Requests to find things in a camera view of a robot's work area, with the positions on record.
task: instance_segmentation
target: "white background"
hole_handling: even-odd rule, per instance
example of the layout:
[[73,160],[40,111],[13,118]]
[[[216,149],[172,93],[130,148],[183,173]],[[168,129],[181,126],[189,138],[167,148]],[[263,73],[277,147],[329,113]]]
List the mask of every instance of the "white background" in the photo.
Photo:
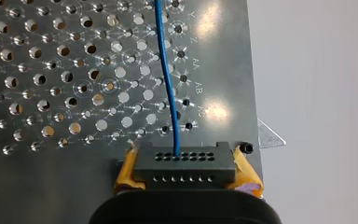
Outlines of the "white background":
[[358,0],[249,0],[262,152],[282,222],[358,223]]

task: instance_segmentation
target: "perforated metal plate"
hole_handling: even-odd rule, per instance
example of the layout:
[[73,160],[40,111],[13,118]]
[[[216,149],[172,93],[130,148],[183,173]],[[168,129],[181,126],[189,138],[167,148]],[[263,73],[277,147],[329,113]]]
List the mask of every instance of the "perforated metal plate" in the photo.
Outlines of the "perforated metal plate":
[[[251,142],[261,175],[246,1],[164,17],[182,145]],[[0,223],[87,223],[130,142],[172,145],[164,88],[152,1],[0,0]]]

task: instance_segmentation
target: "yellow clip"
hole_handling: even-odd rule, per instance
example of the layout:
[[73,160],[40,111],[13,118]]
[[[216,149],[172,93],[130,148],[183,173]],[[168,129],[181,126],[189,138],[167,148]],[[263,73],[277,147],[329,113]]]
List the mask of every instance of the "yellow clip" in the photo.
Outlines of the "yellow clip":
[[253,190],[254,196],[261,198],[264,191],[264,184],[252,165],[246,160],[245,156],[237,147],[234,150],[234,162],[237,166],[235,182],[226,186],[227,189],[236,189],[244,185],[254,184],[258,189]]

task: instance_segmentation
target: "blue wire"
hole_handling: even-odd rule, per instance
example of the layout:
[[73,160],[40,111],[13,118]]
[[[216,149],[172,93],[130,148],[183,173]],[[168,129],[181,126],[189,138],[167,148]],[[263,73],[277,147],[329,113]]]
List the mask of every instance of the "blue wire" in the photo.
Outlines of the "blue wire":
[[178,157],[180,154],[179,123],[176,114],[175,97],[173,96],[173,91],[172,91],[170,69],[168,68],[167,52],[165,50],[165,34],[164,34],[164,25],[162,22],[161,0],[155,0],[155,10],[156,10],[159,58],[161,60],[162,73],[164,74],[165,87],[167,89],[168,101],[170,103],[170,110],[171,110],[171,118],[172,118],[172,126],[173,126],[173,154]]

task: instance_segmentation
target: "black screw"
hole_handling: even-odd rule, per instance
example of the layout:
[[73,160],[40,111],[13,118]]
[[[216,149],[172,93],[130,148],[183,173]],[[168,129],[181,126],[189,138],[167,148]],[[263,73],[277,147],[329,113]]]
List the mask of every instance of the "black screw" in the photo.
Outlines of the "black screw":
[[240,150],[245,154],[251,154],[254,151],[254,147],[251,143],[243,142],[240,145]]

